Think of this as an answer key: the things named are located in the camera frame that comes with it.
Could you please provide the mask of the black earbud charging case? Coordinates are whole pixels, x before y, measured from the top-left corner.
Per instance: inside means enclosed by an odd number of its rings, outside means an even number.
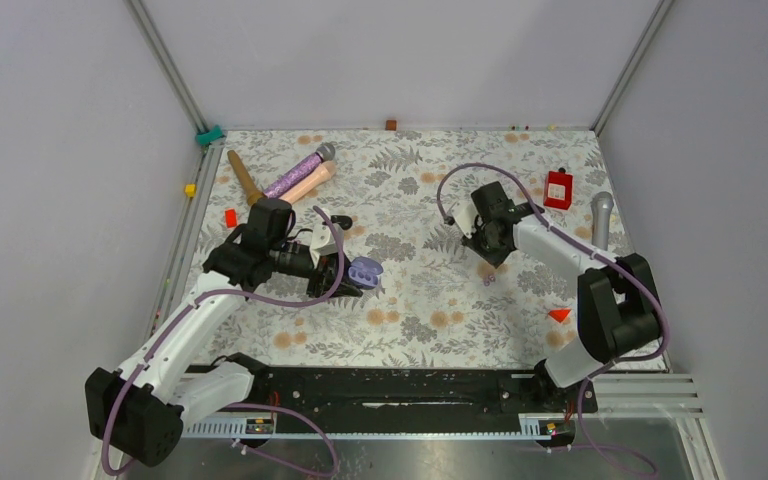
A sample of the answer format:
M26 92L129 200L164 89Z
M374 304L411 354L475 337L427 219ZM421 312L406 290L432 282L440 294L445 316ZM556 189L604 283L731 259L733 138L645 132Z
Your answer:
M332 215L330 220L332 224L344 231L350 230L354 223L352 217L347 215Z

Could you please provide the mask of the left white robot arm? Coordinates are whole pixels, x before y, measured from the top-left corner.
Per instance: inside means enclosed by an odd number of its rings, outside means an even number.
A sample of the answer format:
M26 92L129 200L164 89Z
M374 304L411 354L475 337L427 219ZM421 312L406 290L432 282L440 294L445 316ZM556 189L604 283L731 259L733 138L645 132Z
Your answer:
M256 411L269 401L270 385L250 367L225 361L202 377L183 376L213 332L246 300L306 308L331 298L360 297L376 288L382 266L367 257L347 259L343 231L351 220L318 209L311 244L295 241L290 203L260 198L245 223L215 247L202 273L171 316L116 369L96 369L85 383L90 430L102 442L101 465L117 476L111 449L130 461L156 466L184 431L238 403Z

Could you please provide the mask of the purple earbud case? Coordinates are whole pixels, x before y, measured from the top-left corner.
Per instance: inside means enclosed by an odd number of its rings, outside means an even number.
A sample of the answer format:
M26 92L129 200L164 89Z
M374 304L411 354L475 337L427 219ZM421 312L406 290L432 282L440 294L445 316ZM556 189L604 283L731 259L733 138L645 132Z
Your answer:
M380 263L371 258L359 256L350 263L347 275L358 288L371 290L380 284L383 272L384 268Z

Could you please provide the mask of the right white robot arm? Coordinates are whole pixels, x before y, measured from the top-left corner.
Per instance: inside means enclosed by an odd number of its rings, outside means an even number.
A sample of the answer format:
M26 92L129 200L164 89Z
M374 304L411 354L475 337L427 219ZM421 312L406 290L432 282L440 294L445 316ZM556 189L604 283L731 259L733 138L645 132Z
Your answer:
M465 247L493 267L520 251L576 290L576 338L536 368L533 396L543 410L561 410L573 398L572 385L663 338L657 290L642 256L616 257L578 242L540 208L515 204L498 182L473 191L471 203L462 213Z

